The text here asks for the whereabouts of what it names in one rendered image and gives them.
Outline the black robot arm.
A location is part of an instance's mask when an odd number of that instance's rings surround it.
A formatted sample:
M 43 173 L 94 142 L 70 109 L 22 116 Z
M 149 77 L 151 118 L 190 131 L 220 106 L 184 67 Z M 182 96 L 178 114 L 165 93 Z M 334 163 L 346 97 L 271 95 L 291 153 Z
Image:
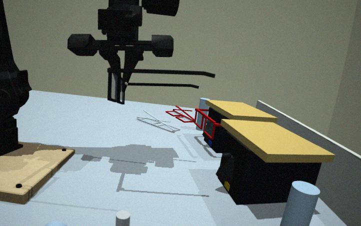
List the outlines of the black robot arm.
M 131 4 L 126 10 L 109 7 L 116 3 Z M 136 26 L 143 22 L 142 8 L 147 13 L 176 16 L 180 0 L 108 0 L 108 8 L 98 9 L 98 30 L 103 35 L 108 30 L 128 31 L 136 36 Z M 3 0 L 0 0 L 0 156 L 23 148 L 19 144 L 17 115 L 20 107 L 29 100 L 32 91 L 28 71 L 19 70 L 15 64 Z

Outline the light blue cylinder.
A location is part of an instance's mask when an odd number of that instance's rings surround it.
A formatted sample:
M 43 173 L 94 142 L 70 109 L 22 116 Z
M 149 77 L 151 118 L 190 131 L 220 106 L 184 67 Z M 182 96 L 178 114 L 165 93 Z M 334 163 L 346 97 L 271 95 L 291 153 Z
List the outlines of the light blue cylinder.
M 60 221 L 52 221 L 47 223 L 45 226 L 67 226 L 67 225 Z
M 199 109 L 209 109 L 209 106 L 206 105 L 206 100 L 210 100 L 208 98 L 200 98 L 200 102 L 199 102 Z M 208 111 L 202 111 L 204 114 L 208 115 Z M 198 131 L 204 131 L 204 124 L 205 124 L 205 118 L 203 120 L 203 126 L 202 129 L 200 129 L 198 126 L 196 126 L 196 130 Z
M 293 181 L 280 226 L 309 226 L 320 190 L 305 181 Z

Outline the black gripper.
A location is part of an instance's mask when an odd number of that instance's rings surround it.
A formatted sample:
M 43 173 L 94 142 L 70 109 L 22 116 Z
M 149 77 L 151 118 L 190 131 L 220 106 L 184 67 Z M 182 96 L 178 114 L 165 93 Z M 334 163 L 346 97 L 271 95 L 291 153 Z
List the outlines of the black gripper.
M 115 69 L 121 69 L 118 51 L 125 51 L 124 69 L 135 69 L 138 61 L 144 60 L 144 51 L 152 51 L 156 57 L 173 55 L 174 39 L 171 35 L 152 35 L 151 40 L 138 40 L 139 27 L 136 26 L 136 35 L 125 30 L 108 29 L 106 36 L 107 40 L 95 40 L 91 34 L 71 34 L 67 49 L 77 56 L 94 56 L 98 50 L 110 68 Z

